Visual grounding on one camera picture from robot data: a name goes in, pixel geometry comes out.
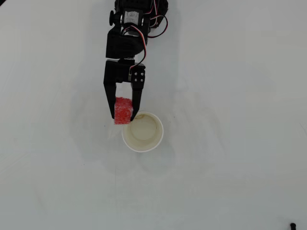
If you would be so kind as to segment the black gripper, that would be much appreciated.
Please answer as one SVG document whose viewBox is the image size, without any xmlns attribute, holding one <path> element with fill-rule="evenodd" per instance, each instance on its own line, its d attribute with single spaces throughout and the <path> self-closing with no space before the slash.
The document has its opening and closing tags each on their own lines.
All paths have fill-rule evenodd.
<svg viewBox="0 0 307 230">
<path fill-rule="evenodd" d="M 142 91 L 145 82 L 145 66 L 143 64 L 133 66 L 129 60 L 107 60 L 104 74 L 104 88 L 109 105 L 111 117 L 115 118 L 116 83 L 129 82 L 132 88 L 132 114 L 134 120 L 140 109 Z"/>
</svg>

